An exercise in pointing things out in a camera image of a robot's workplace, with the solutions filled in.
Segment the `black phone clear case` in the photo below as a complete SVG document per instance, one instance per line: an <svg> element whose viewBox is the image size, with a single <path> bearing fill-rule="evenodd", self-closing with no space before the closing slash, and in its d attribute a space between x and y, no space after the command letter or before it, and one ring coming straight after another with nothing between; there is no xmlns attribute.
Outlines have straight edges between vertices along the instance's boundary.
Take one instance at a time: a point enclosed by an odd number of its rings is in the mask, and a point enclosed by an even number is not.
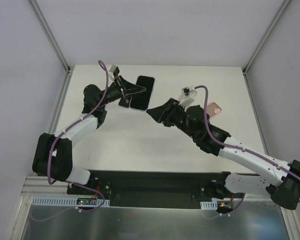
<svg viewBox="0 0 300 240"><path fill-rule="evenodd" d="M149 107L154 85L155 78L152 76L140 75L136 80L136 85L144 87L146 91L131 98L129 107L133 110L146 111Z"/></svg>

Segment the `pink phone case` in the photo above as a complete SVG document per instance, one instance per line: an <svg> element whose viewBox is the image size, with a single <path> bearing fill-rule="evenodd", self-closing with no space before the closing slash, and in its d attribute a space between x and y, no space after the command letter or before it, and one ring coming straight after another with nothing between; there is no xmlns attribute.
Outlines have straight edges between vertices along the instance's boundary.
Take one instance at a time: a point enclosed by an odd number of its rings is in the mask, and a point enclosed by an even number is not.
<svg viewBox="0 0 300 240"><path fill-rule="evenodd" d="M211 102L207 105L206 113L208 114L209 118L212 119L216 115L220 114L222 108L215 102Z"/></svg>

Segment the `phone from beige case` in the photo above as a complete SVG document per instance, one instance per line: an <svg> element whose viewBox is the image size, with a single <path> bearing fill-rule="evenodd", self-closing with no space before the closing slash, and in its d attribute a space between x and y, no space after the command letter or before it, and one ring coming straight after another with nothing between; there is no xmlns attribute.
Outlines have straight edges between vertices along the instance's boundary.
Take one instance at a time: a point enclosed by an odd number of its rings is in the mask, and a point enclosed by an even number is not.
<svg viewBox="0 0 300 240"><path fill-rule="evenodd" d="M122 108L130 108L130 98L121 98L120 101L118 102L118 106Z"/></svg>

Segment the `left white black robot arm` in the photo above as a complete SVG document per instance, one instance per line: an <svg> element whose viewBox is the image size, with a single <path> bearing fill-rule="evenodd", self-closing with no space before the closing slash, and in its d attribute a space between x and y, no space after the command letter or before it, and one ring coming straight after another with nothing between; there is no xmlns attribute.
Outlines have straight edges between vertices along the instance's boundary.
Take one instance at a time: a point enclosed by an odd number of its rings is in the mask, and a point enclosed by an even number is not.
<svg viewBox="0 0 300 240"><path fill-rule="evenodd" d="M105 106L116 100L130 100L146 92L146 87L133 84L121 75L104 90L90 84L83 90L83 110L78 119L53 134L40 135L32 163L32 171L50 177L50 181L77 183L84 194L95 191L91 172L74 164L73 148L86 135L97 130L105 121Z"/></svg>

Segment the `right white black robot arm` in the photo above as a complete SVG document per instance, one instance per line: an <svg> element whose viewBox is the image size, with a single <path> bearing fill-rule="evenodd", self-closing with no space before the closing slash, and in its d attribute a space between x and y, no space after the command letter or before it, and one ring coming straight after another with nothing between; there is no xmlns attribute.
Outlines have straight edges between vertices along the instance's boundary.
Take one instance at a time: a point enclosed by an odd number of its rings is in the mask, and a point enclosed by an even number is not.
<svg viewBox="0 0 300 240"><path fill-rule="evenodd" d="M224 198L231 193L261 195L270 197L282 208L297 208L300 203L300 161L279 160L246 147L227 131L210 124L206 108L200 105L184 108L179 101L170 98L146 112L157 123L181 130L205 153L231 160L255 173L230 173L225 180L215 184L218 196Z"/></svg>

